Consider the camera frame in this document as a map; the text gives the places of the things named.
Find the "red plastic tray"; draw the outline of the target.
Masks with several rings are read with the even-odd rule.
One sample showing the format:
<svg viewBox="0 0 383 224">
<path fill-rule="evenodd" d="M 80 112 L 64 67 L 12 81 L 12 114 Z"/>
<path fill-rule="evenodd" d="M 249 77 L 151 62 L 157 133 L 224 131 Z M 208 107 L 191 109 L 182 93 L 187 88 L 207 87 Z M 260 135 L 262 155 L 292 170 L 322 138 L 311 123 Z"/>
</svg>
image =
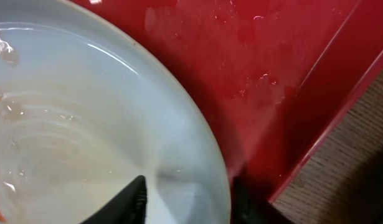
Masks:
<svg viewBox="0 0 383 224">
<path fill-rule="evenodd" d="M 383 67 L 383 0 L 76 0 L 202 111 L 232 191 L 273 206 Z"/>
</svg>

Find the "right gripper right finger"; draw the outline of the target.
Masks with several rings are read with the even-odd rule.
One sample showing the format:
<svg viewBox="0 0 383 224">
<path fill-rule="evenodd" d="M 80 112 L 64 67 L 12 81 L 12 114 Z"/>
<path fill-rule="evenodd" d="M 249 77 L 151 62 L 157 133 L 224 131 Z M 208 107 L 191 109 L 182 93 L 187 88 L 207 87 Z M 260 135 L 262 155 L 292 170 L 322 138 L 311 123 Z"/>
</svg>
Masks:
<svg viewBox="0 0 383 224">
<path fill-rule="evenodd" d="M 276 208 L 262 198 L 252 197 L 240 177 L 233 181 L 233 221 L 240 224 L 291 224 Z"/>
</svg>

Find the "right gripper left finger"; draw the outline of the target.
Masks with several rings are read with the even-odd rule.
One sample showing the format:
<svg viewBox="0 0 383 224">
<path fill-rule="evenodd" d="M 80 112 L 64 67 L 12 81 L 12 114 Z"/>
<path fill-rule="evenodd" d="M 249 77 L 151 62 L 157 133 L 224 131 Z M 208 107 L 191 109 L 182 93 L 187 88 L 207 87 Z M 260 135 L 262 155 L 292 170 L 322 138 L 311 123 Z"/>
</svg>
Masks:
<svg viewBox="0 0 383 224">
<path fill-rule="evenodd" d="M 146 178 L 139 175 L 81 224 L 145 224 L 147 203 Z"/>
</svg>

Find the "light blue plate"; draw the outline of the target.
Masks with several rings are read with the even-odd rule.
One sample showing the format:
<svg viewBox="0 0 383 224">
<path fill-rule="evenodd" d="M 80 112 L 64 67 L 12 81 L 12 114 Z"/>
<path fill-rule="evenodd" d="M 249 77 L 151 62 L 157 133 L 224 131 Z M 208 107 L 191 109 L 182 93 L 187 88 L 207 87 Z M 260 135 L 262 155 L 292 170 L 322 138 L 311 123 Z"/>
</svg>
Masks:
<svg viewBox="0 0 383 224">
<path fill-rule="evenodd" d="M 154 56 L 70 1 L 0 1 L 0 223 L 81 223 L 142 175 L 147 223 L 228 223 L 224 160 Z"/>
</svg>

